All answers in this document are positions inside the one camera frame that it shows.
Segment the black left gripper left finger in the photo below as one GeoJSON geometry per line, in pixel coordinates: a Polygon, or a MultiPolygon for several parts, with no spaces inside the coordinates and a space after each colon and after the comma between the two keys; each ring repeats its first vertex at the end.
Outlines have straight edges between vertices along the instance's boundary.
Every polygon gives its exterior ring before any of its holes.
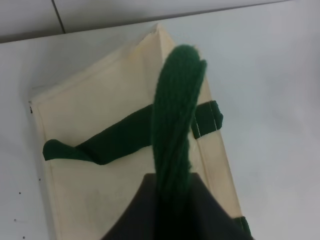
{"type": "Polygon", "coordinates": [[[156,175],[147,173],[132,201],[104,240],[154,240],[158,194],[156,175]]]}

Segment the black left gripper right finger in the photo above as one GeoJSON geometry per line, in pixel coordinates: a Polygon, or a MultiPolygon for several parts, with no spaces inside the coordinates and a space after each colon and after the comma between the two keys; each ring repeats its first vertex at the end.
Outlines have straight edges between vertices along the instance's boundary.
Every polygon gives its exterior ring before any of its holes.
{"type": "Polygon", "coordinates": [[[197,173],[191,175],[187,201],[187,240],[252,240],[209,192],[197,173]]]}

